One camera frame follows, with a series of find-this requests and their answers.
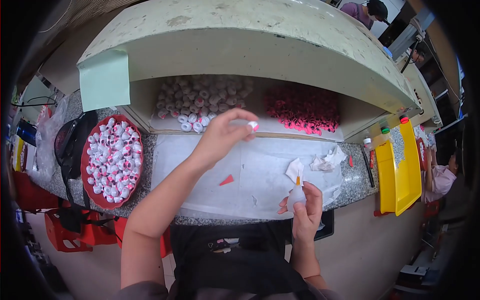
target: yellow tray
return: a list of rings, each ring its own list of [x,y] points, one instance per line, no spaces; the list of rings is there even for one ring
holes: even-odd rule
[[[395,167],[393,146],[390,141],[375,149],[380,182],[380,212],[399,216],[421,195],[420,162],[417,143],[410,121],[400,124],[405,144],[405,160]]]

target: black bag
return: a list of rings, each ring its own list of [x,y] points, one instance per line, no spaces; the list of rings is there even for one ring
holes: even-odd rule
[[[84,205],[82,207],[73,202],[72,193],[68,186],[68,179],[75,179],[80,176],[80,163],[82,152],[89,133],[98,123],[98,116],[95,111],[82,113],[78,118],[67,122],[55,137],[55,157],[60,165],[63,183],[67,192],[68,201],[71,207],[62,207],[59,203],[58,215],[61,225],[72,232],[81,233],[82,223],[91,224],[87,220],[88,213],[82,210],[90,210],[90,199],[84,189]],[[97,221],[105,224],[109,220]]]

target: light green paper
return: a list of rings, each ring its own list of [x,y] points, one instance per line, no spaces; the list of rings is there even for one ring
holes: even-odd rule
[[[128,54],[107,50],[77,65],[84,111],[130,104]]]

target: dark apron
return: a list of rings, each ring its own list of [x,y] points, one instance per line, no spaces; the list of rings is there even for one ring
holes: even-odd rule
[[[355,3],[355,4],[357,5],[357,20],[359,20],[363,25],[365,25],[365,27],[367,27],[368,30],[370,30],[370,29],[372,28],[372,26],[373,26],[373,21],[370,20],[370,22],[368,23],[368,25],[365,24],[364,22],[362,22],[362,21],[360,20],[360,6],[359,6],[357,3]]]
[[[308,286],[284,259],[284,228],[289,222],[240,226],[170,227],[177,267],[177,299],[193,299],[201,288],[222,288],[256,294],[295,293],[299,299],[315,299]],[[239,238],[227,253],[223,238]]]

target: plastic bag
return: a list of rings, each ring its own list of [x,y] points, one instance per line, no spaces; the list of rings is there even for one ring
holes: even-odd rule
[[[65,96],[60,100],[51,118],[48,116],[46,109],[44,109],[38,117],[35,135],[38,172],[35,177],[42,181],[50,181],[55,171],[57,161],[54,153],[54,142],[58,131],[65,124],[67,105],[68,96]]]

